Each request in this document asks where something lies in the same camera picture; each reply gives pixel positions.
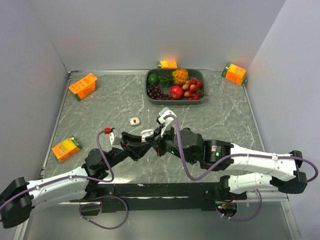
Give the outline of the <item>white earbuds charging case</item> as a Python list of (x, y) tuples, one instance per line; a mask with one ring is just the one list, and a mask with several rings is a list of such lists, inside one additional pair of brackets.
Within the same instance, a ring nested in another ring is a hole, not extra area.
[(140, 135), (141, 135), (141, 142), (145, 143), (146, 142), (146, 138), (150, 137), (154, 134), (154, 131), (152, 129), (146, 129), (141, 131)]

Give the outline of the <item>pink earbuds charging case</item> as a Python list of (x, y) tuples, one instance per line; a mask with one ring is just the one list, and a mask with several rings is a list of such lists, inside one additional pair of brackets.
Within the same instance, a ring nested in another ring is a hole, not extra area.
[(141, 121), (138, 117), (133, 117), (129, 120), (129, 123), (131, 126), (138, 126), (141, 123)]

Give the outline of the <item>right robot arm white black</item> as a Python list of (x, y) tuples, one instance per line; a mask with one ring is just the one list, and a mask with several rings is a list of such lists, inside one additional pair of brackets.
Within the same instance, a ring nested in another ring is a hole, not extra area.
[(245, 175), (224, 175), (219, 180), (218, 193), (223, 199), (255, 189), (277, 189), (285, 194), (301, 194), (308, 185), (307, 176), (299, 168), (299, 151), (287, 154), (267, 153), (240, 147), (221, 140), (204, 140), (189, 128), (175, 133), (144, 130), (142, 142), (152, 145), (158, 156), (170, 153), (181, 159), (183, 166), (200, 164), (210, 171), (246, 171)]

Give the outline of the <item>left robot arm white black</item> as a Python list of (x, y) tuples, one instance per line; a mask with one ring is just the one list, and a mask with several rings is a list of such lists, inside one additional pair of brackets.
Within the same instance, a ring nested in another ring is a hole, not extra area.
[(112, 149), (104, 151), (101, 144), (92, 149), (85, 163), (69, 172), (49, 178), (25, 181), (23, 177), (13, 180), (0, 194), (0, 221), (4, 229), (25, 222), (34, 210), (73, 200), (93, 201), (99, 195), (99, 186), (115, 180), (113, 167), (126, 158), (139, 160), (151, 148), (146, 137), (153, 135), (151, 129), (132, 135), (115, 128), (105, 128), (98, 135), (109, 135)]

